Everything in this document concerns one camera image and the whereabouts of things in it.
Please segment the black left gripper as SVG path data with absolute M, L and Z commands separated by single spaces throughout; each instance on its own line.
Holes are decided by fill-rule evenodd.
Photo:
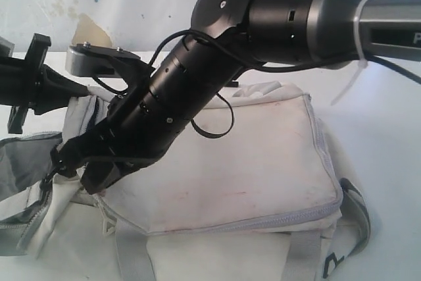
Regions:
M 7 130 L 23 133 L 22 127 L 29 108 L 43 115 L 68 106 L 72 97 L 89 95 L 86 86 L 74 82 L 43 65 L 51 38 L 34 34 L 23 59 L 7 57 L 7 105 L 11 108 Z

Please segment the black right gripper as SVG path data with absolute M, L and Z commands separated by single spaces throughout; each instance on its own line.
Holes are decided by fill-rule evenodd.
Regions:
M 107 189 L 130 169 L 153 165 L 184 129 L 184 100 L 174 94 L 146 93 L 123 99 L 94 130 L 69 139 L 51 152 L 65 178 L 85 167 L 81 184 L 89 194 Z

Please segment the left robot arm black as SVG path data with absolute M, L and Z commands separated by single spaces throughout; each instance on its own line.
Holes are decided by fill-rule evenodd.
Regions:
M 68 105 L 72 97 L 89 95 L 88 88 L 44 63 L 51 38 L 34 34 L 23 59 L 14 58 L 14 44 L 1 38 L 1 104 L 11 108 L 10 134 L 22 134 L 28 111 L 43 115 Z

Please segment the right robot arm black grey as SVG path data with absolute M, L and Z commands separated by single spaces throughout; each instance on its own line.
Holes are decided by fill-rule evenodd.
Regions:
M 420 0 L 197 0 L 160 66 L 78 45 L 126 83 L 106 117 L 51 153 L 55 172 L 97 193 L 160 160 L 228 82 L 248 70 L 288 73 L 350 61 L 420 60 Z

